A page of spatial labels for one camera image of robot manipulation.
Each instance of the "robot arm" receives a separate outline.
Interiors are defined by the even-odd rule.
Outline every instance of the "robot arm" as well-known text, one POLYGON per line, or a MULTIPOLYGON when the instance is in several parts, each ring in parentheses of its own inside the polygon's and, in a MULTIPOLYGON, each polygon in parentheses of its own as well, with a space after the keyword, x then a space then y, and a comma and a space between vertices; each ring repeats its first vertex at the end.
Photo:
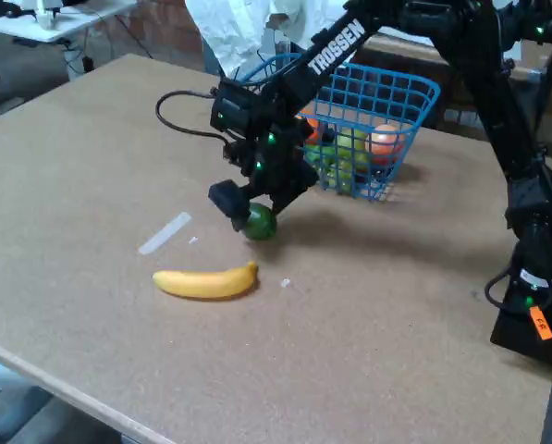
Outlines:
POLYGON ((491 0, 349 0, 344 7, 343 17, 313 37, 313 47, 275 75, 251 84, 222 79, 213 90, 211 124, 240 136, 227 144, 225 158, 249 183, 217 183, 209 197, 235 229, 258 195, 269 195, 274 213, 281 212, 318 179, 297 148, 312 129, 296 115, 334 69, 382 26, 429 37, 471 92, 508 185, 506 219, 519 241, 486 288, 500 308, 492 341, 552 363, 552 340, 537 339, 528 315, 538 306, 552 326, 552 171, 509 86, 513 62, 503 59, 522 38, 552 43, 552 15, 534 12, 530 0, 501 10, 491 0), (249 91, 253 86, 261 90, 249 91), (508 291, 498 302, 490 290, 505 277, 508 291))

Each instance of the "plastic fruit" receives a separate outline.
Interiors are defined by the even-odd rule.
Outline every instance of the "plastic fruit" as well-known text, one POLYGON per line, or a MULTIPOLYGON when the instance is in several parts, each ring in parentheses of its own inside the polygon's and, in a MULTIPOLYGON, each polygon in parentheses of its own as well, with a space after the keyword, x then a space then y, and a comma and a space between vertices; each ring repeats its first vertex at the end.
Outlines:
POLYGON ((325 166, 335 162, 335 146, 326 145, 304 145, 305 158, 313 167, 321 165, 321 161, 325 166))
POLYGON ((359 129, 342 129, 337 135, 337 155, 343 159, 351 159, 352 152, 366 151, 365 146, 368 138, 368 134, 359 129))
POLYGON ((277 220, 271 209, 260 203, 251 202, 251 215, 247 219, 243 234, 252 241, 265 241, 274 237, 277 220))
POLYGON ((353 181, 353 173, 351 170, 351 162, 340 161, 337 167, 333 167, 327 173, 327 183, 330 188, 335 188, 337 191, 351 193, 351 182, 353 181))
POLYGON ((156 286, 169 294, 192 299, 224 299, 248 290, 257 278, 257 264, 218 272, 158 271, 153 274, 156 286))
POLYGON ((356 162, 356 171, 368 171, 368 164, 370 164, 370 155, 368 155, 368 153, 356 153, 354 159, 356 162))
POLYGON ((405 148, 405 134, 397 134, 398 129, 392 125, 379 125, 367 140, 366 148, 372 154, 372 163, 386 165, 399 160, 405 148))

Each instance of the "floor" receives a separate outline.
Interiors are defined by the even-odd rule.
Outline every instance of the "floor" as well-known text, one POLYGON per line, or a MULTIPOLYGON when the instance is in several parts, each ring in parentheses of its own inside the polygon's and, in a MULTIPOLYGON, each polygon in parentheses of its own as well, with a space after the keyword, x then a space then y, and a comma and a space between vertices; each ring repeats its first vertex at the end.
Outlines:
MULTIPOLYGON (((13 44, 0 34, 0 103, 14 97, 30 100, 67 82, 61 47, 41 44, 34 48, 13 44)), ((127 53, 145 53, 132 42, 113 42, 113 54, 105 38, 90 38, 86 54, 95 66, 127 53)), ((165 48, 148 48, 153 57, 187 68, 203 70, 201 56, 180 54, 165 48)), ((0 393, 0 418, 18 404, 22 391, 0 393)), ((50 400, 8 441, 9 444, 115 444, 119 435, 65 402, 50 400)))
MULTIPOLYGON (((113 41, 113 47, 103 37, 90 38, 86 54, 96 67, 127 53, 146 56, 132 41, 113 41)), ((148 48, 157 60, 203 70, 201 55, 189 55, 165 48, 148 48)), ((12 38, 0 34, 0 103, 22 97, 30 100, 67 81, 66 62, 62 46, 40 44, 29 48, 13 44, 12 38)))

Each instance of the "white plastic strip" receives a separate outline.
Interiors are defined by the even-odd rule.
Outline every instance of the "white plastic strip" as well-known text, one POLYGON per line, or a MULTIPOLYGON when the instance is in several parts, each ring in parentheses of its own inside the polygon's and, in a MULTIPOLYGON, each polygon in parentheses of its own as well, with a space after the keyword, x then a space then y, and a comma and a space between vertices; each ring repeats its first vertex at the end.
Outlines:
POLYGON ((165 242, 171 239, 175 233, 185 227, 190 220, 191 216, 188 213, 181 213, 179 216, 175 217, 168 224, 166 224, 165 227, 158 233, 148 239, 146 243, 138 249, 138 253, 146 255, 155 252, 165 242))

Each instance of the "yellow banana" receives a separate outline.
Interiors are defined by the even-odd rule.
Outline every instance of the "yellow banana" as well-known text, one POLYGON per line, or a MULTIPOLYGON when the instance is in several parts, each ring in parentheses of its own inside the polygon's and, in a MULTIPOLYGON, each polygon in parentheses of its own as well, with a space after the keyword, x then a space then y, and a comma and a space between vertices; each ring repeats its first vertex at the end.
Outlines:
POLYGON ((159 289, 175 296, 222 299, 249 289, 256 277, 257 264, 249 262, 239 268, 214 273, 157 271, 153 274, 153 281, 159 289))

